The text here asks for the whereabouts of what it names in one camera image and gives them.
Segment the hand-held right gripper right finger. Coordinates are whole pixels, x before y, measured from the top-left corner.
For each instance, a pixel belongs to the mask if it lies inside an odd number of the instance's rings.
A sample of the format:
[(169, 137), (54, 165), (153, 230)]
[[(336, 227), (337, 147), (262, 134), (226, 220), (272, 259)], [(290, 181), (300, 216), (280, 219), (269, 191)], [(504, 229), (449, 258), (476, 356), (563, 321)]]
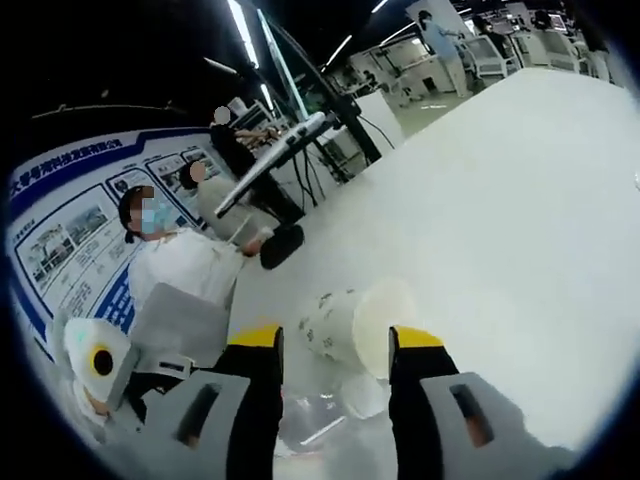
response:
[(389, 384), (398, 478), (550, 477), (550, 452), (526, 431), (520, 409), (459, 371), (438, 337), (390, 327)]

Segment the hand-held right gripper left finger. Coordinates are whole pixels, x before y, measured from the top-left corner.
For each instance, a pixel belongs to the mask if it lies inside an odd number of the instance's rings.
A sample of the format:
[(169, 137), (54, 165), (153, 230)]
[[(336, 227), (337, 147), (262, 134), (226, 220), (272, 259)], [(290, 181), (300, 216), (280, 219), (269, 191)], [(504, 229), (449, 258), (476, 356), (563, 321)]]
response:
[(153, 479), (270, 479), (283, 414), (284, 332), (269, 324), (235, 335), (149, 408)]

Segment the person's left hand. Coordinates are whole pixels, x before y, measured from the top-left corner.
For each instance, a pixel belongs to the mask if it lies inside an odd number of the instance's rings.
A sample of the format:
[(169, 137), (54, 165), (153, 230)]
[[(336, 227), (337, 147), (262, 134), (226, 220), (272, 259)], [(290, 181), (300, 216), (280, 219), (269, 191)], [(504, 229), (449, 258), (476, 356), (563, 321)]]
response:
[(96, 425), (104, 426), (109, 420), (109, 409), (104, 404), (93, 400), (86, 393), (79, 395), (78, 404), (83, 415)]

